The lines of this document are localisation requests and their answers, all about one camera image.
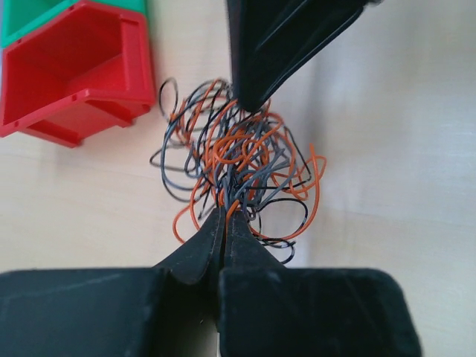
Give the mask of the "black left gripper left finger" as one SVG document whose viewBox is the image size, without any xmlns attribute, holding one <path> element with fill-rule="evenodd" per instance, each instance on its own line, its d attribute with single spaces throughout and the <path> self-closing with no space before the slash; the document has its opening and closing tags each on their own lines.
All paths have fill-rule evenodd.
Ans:
<svg viewBox="0 0 476 357">
<path fill-rule="evenodd" d="M 152 267 L 1 275 L 3 356 L 216 356 L 224 210 Z"/>
</svg>

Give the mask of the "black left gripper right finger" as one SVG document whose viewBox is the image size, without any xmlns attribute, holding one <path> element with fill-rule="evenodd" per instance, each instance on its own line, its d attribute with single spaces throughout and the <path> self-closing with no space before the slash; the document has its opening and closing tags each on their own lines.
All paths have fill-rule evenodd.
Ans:
<svg viewBox="0 0 476 357">
<path fill-rule="evenodd" d="M 219 276 L 223 356 L 420 356 L 400 285 L 373 268 L 287 268 L 242 213 Z"/>
</svg>

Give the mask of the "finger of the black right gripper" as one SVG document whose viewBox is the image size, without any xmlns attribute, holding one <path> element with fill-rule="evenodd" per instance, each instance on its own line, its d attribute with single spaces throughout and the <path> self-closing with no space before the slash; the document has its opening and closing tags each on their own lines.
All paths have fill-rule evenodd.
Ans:
<svg viewBox="0 0 476 357">
<path fill-rule="evenodd" d="M 299 68 L 374 1 L 227 1 L 231 74 L 238 105 L 256 112 Z"/>
</svg>

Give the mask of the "red plastic bin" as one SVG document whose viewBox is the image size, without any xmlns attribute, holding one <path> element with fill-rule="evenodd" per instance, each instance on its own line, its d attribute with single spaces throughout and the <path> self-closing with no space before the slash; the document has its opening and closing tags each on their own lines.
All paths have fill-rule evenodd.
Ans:
<svg viewBox="0 0 476 357">
<path fill-rule="evenodd" d="M 77 1 L 2 49 L 2 136 L 77 147 L 154 103 L 144 1 Z"/>
</svg>

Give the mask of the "green plastic bin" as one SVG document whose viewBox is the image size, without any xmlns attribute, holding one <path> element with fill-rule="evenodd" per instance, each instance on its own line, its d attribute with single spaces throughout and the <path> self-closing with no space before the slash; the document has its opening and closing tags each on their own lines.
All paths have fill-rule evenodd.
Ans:
<svg viewBox="0 0 476 357">
<path fill-rule="evenodd" d="M 3 1 L 1 3 L 1 47 L 43 26 L 77 1 Z"/>
</svg>

